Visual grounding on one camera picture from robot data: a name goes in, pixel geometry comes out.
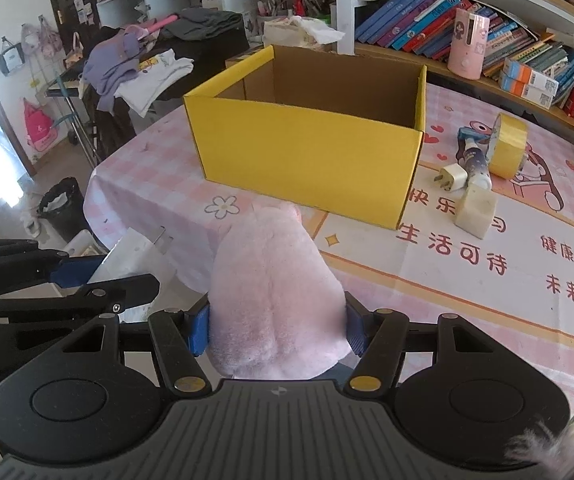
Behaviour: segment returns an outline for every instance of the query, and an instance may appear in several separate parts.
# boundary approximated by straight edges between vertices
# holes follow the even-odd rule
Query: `spray bottle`
[[[463,155],[463,166],[467,171],[467,185],[476,184],[483,189],[491,190],[491,177],[489,167],[483,150],[481,150],[472,137],[465,139],[465,153]]]

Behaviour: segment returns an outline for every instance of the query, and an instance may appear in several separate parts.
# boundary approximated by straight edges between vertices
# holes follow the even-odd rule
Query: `purple sweater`
[[[94,87],[100,99],[98,110],[114,112],[114,93],[123,81],[138,76],[140,47],[134,32],[120,31],[98,43],[83,69],[83,78]]]

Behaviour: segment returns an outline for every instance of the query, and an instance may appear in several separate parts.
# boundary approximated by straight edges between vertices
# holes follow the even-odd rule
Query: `pink humidifier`
[[[465,79],[480,79],[488,31],[489,18],[457,9],[447,68]]]

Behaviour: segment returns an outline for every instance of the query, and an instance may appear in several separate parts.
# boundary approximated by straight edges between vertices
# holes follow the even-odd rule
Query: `yellow cardboard box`
[[[185,95],[205,178],[397,228],[423,142],[426,74],[264,48]]]

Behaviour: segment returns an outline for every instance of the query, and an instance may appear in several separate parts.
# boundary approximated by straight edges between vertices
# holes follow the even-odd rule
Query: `floor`
[[[0,132],[0,238],[28,238],[23,227],[23,216],[35,210],[51,186],[67,176],[74,176],[83,195],[90,180],[91,167],[78,146],[63,140],[53,148],[33,179],[18,160],[7,139]],[[62,249],[66,241],[48,222],[41,221],[39,244],[45,249]]]

